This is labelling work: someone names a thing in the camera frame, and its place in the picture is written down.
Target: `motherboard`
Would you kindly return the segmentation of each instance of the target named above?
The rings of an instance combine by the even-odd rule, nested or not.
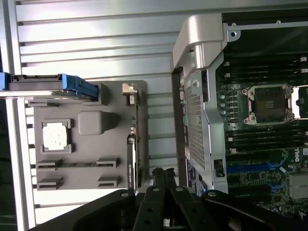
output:
[[[216,91],[229,194],[286,216],[308,211],[307,56],[225,56]]]

